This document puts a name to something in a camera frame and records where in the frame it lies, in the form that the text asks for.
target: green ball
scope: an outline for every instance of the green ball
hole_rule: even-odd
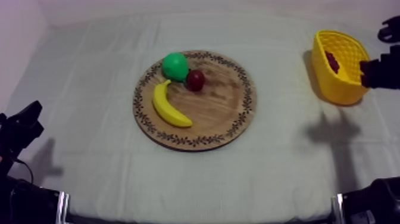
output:
[[[184,82],[189,73],[188,60],[183,54],[168,54],[162,61],[162,71],[169,79]]]

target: table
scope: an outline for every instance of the table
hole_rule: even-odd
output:
[[[327,216],[337,192],[400,175],[399,98],[370,91],[353,107],[321,101],[310,64],[319,29],[352,35],[371,58],[389,50],[376,32],[260,13],[136,14],[53,29],[7,109],[12,115],[33,100],[43,104],[45,132],[20,158],[33,169],[35,184],[71,194],[71,211],[102,219],[227,223]],[[169,52],[190,49],[234,59],[258,94],[245,133],[197,154],[155,144],[132,113],[142,73]],[[29,175],[17,165],[11,174]]]

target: decorative plate border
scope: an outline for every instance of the decorative plate border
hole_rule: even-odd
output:
[[[248,75],[245,70],[239,66],[237,63],[227,60],[221,56],[216,55],[215,53],[209,51],[202,52],[183,52],[182,53],[186,58],[193,59],[205,59],[208,58],[211,61],[216,61],[217,63],[224,65],[228,68],[233,68],[234,71],[237,72],[238,78],[242,81],[242,85],[245,87],[244,89],[244,98],[242,102],[243,112],[238,113],[237,119],[232,122],[231,127],[226,130],[226,133],[223,135],[213,135],[213,136],[198,136],[197,138],[188,138],[188,137],[179,137],[175,134],[168,134],[165,131],[158,130],[155,125],[151,122],[150,118],[147,114],[143,113],[143,96],[142,96],[142,88],[145,87],[149,81],[155,76],[158,69],[161,69],[161,63],[155,63],[147,72],[147,74],[139,80],[137,87],[135,88],[135,93],[133,96],[133,114],[138,122],[145,126],[145,129],[153,134],[156,138],[159,138],[163,141],[170,141],[175,143],[176,145],[190,145],[191,147],[196,148],[198,145],[203,144],[211,144],[211,143],[220,143],[225,140],[225,138],[232,138],[237,134],[238,130],[242,127],[242,125],[248,119],[248,114],[253,111],[253,102],[252,94],[253,90],[251,89],[251,81],[248,79]]]

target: white wall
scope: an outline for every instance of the white wall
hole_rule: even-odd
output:
[[[0,111],[5,110],[46,26],[36,0],[0,0]]]
[[[399,0],[39,0],[51,26],[132,13],[248,10],[376,30]]]

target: red apple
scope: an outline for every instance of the red apple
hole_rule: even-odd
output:
[[[205,77],[200,70],[191,70],[186,76],[186,87],[191,91],[200,91],[205,83]]]

